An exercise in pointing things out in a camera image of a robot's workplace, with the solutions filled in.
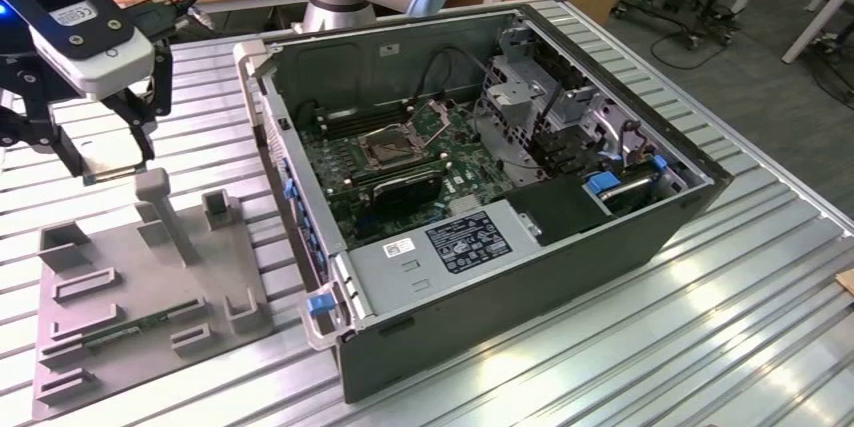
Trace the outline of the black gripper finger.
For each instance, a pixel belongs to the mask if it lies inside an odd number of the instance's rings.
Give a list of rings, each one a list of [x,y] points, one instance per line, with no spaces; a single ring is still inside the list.
[[[38,153],[55,153],[74,177],[83,175],[83,158],[63,127],[55,123],[51,104],[78,96],[47,61],[37,56],[2,57],[2,90],[22,97],[26,114],[2,107],[2,146],[26,142]]]
[[[147,90],[135,94],[126,87],[105,98],[106,107],[113,110],[129,125],[133,138],[141,151],[142,159],[133,166],[143,171],[147,162],[155,159],[151,133],[158,128],[158,118],[173,110],[173,52],[169,41],[154,44],[154,71],[150,76]]]

